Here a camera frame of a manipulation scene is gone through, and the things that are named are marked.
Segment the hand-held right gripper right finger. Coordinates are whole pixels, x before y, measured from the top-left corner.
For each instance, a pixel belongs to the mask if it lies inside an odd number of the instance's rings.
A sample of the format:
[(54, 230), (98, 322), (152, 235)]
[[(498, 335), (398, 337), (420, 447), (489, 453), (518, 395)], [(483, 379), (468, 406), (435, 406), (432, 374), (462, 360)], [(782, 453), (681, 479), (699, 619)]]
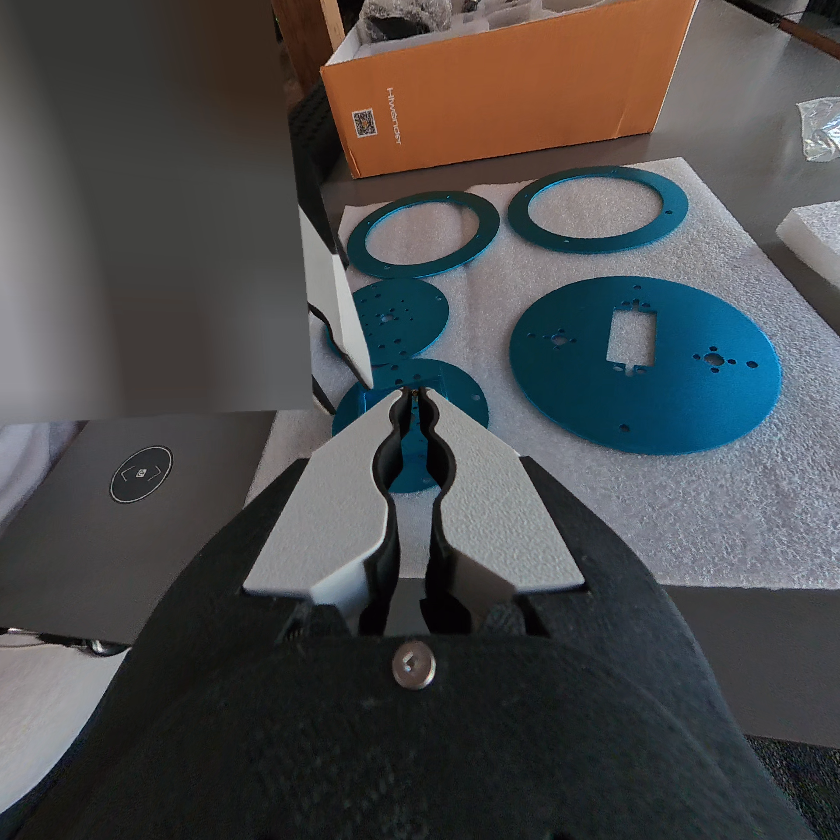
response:
[(519, 453), (432, 388), (420, 390), (434, 501), (426, 591), (477, 629), (517, 595), (574, 592), (585, 578)]

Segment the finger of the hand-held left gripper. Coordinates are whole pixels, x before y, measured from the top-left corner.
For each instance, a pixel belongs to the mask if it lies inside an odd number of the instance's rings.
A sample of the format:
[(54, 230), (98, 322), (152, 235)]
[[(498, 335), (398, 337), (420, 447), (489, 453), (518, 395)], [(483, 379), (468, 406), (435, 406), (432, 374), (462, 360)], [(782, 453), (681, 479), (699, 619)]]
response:
[(309, 309), (328, 327), (332, 343), (358, 381), (371, 389), (371, 357), (326, 213), (317, 206), (298, 210)]

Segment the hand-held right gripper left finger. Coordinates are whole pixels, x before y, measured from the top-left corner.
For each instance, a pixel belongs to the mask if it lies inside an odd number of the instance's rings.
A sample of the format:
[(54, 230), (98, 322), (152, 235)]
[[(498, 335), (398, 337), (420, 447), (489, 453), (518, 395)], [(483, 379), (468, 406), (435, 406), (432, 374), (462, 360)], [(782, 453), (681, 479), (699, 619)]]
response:
[(403, 392), (388, 393), (309, 459), (244, 582), (296, 596), (384, 632), (400, 545), (389, 488), (403, 468)]

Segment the blue disc with bracket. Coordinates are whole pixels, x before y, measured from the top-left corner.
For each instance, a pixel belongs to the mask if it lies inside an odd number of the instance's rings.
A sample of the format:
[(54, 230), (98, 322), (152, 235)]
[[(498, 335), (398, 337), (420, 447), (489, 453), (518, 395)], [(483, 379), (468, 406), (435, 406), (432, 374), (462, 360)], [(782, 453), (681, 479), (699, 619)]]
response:
[[(360, 384), (353, 385), (338, 405), (332, 420), (332, 434), (351, 425), (359, 415), (378, 403), (384, 394), (410, 386), (433, 387), (451, 403), (475, 419), (489, 424), (487, 400), (479, 385), (459, 367), (434, 359), (406, 359), (375, 368), (374, 393), (367, 395)], [(426, 468), (427, 440), (419, 426), (418, 406), (413, 402), (412, 422), (402, 439), (403, 468), (391, 484), (391, 493), (409, 493), (437, 486)]]

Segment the grey desk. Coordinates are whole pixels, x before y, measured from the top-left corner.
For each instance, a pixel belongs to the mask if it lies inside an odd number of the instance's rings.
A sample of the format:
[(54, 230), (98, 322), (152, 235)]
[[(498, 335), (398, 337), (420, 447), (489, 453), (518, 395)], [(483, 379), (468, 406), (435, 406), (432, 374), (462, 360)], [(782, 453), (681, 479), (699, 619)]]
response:
[[(793, 207), (837, 193), (837, 171), (803, 157), (795, 107), (816, 82), (837, 81), (833, 58), (727, 2), (699, 2), (651, 134), (355, 182), (340, 159), (322, 198), (345, 245), (367, 211), (410, 194), (682, 159), (838, 336), (838, 291), (774, 235)], [(838, 588), (666, 584), (650, 572), (688, 622), (742, 730), (838, 747)]]

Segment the small blue perforated disc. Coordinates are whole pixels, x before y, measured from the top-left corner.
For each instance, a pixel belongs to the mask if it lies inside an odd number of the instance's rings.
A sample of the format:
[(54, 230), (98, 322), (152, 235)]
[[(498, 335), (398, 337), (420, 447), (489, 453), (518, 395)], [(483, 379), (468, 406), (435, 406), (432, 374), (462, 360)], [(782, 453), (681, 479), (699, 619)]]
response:
[(445, 294), (424, 280), (379, 280), (352, 298), (373, 367), (423, 352), (448, 322)]

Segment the white foam sheet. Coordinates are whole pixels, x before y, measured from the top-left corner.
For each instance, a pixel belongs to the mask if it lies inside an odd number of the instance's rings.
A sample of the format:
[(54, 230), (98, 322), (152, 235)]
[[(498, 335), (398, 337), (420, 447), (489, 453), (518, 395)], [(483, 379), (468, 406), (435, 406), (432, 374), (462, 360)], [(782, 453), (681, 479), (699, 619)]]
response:
[[(682, 159), (639, 165), (679, 184), (688, 214), (670, 236), (615, 255), (562, 255), (523, 241), (507, 223), (523, 184), (475, 185), (500, 230), (479, 258), (430, 279), (449, 304), (446, 330), (424, 353), (479, 384), (490, 431), (529, 455), (615, 530), (671, 585), (838, 588), (838, 336), (812, 310)], [(573, 236), (612, 235), (652, 219), (644, 185), (561, 186), (533, 210)], [(446, 256), (475, 233), (467, 209), (407, 208), (371, 233), (379, 259)], [(780, 400), (749, 435), (705, 453), (632, 455), (576, 437), (542, 415), (515, 382), (510, 333), (552, 289), (610, 275), (661, 277), (729, 301), (764, 331), (782, 368)]]

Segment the brown wooden furniture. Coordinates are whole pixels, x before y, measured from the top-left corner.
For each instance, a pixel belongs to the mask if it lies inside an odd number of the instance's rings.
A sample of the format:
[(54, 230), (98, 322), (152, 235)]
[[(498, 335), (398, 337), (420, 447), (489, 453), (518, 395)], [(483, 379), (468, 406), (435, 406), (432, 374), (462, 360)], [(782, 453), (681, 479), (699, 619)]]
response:
[(301, 91), (307, 95), (320, 69), (345, 38), (337, 1), (271, 1)]

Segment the large blue disc rectangular cutout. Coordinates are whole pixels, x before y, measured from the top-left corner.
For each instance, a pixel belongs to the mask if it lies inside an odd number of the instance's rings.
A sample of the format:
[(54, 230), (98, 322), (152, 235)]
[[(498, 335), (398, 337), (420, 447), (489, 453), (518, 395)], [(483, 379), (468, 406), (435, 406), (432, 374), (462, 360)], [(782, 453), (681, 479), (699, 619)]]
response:
[[(607, 358), (615, 312), (655, 317), (653, 364)], [(511, 334), (526, 397), (565, 430), (643, 455), (727, 445), (773, 411), (782, 384), (771, 341), (731, 304), (670, 280), (580, 280), (535, 301)]]

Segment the orange cardboard box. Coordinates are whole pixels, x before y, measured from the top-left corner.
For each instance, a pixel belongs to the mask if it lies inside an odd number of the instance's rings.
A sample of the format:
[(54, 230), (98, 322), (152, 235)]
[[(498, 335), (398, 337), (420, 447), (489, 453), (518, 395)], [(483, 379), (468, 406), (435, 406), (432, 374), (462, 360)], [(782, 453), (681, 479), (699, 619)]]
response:
[(653, 132), (693, 1), (592, 4), (558, 17), (321, 68), (356, 177)]

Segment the grey laptop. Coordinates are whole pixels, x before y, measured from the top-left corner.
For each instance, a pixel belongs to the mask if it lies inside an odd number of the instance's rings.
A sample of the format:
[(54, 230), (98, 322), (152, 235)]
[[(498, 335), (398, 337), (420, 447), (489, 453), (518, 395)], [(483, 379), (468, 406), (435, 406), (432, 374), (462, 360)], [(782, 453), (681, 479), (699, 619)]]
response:
[(2, 627), (133, 644), (241, 511), (275, 416), (90, 422), (3, 534)]

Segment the white foam insert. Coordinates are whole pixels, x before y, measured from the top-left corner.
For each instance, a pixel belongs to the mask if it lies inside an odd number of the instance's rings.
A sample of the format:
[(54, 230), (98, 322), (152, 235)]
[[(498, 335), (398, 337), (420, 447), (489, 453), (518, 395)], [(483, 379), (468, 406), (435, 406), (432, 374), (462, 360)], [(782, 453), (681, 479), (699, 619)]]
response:
[(453, 11), (449, 25), (438, 31), (422, 31), (427, 24), (411, 24), (395, 15), (379, 17), (376, 23), (359, 22), (353, 27), (351, 33), (357, 35), (359, 40), (359, 48), (353, 56), (374, 56), (515, 25), (570, 16), (613, 4), (614, 1), (463, 2), (460, 11)]

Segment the person's white shirt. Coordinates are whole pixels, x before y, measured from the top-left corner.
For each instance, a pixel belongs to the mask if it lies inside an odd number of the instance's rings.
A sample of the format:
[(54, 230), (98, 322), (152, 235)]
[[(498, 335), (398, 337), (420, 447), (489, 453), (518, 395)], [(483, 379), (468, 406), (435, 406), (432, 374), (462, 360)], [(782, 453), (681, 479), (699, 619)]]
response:
[[(1, 428), (1, 529), (48, 474), (79, 423)], [(32, 637), (2, 641), (1, 810), (33, 789), (67, 751), (126, 654), (98, 657), (84, 647)]]

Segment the white foam block round hole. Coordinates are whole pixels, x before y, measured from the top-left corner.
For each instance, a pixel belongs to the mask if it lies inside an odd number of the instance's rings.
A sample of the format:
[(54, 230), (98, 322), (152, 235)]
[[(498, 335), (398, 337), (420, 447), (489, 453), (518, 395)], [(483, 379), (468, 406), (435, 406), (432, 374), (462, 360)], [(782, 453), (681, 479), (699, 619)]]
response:
[(792, 208), (776, 234), (801, 262), (839, 288), (839, 202)]

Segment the clear plastic bag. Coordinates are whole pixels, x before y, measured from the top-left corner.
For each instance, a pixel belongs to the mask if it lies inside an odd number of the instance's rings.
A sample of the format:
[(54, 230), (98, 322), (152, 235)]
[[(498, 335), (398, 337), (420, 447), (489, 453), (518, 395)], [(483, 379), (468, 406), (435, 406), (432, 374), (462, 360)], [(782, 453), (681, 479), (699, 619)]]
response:
[(797, 103), (801, 115), (803, 154), (809, 162), (839, 157), (839, 97)]

